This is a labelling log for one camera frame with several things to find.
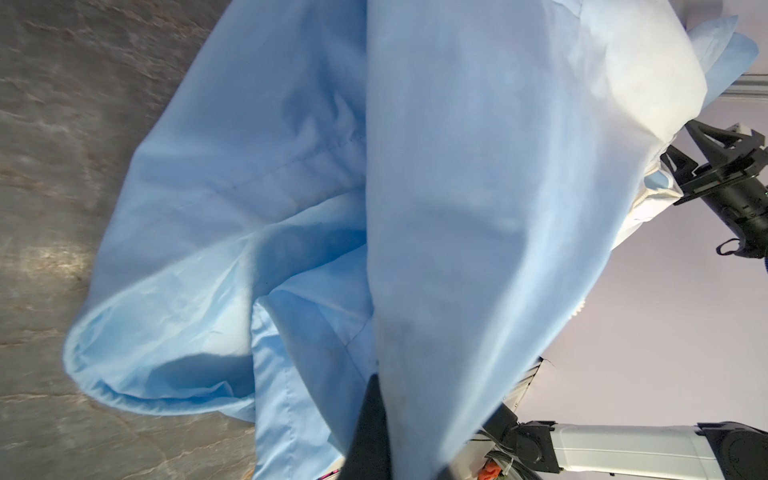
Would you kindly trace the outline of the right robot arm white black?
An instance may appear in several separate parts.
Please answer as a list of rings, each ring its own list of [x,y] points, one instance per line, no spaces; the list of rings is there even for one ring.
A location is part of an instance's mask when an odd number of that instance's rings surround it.
[[[763,134],[741,124],[718,129],[691,120],[686,130],[705,158],[675,147],[663,164],[683,202],[702,199],[733,232],[735,256],[767,258],[767,166]],[[545,473],[598,472],[651,479],[764,479],[767,434],[738,422],[689,427],[584,426],[519,422],[502,405],[447,467],[443,479],[539,479]]]

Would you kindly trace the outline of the light blue jacket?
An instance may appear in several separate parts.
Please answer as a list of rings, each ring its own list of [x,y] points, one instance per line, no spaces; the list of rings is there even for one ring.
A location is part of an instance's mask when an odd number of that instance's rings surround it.
[[[107,406],[345,463],[379,376],[435,479],[672,203],[660,157],[755,61],[666,1],[234,1],[136,149],[64,345]]]

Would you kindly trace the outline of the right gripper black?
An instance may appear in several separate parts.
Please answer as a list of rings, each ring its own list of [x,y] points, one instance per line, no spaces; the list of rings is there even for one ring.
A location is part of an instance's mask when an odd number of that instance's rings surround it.
[[[691,120],[685,129],[712,168],[747,158],[765,145],[763,134],[741,124],[723,130]],[[672,145],[661,161],[683,191],[677,205],[701,199],[731,231],[732,237],[715,249],[719,256],[767,259],[767,187],[756,175],[723,174],[709,165],[703,169]]]

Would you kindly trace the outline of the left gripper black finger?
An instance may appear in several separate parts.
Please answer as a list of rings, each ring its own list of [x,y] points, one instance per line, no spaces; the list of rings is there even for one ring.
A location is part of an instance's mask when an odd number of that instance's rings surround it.
[[[391,452],[378,375],[369,379],[339,480],[391,480]]]

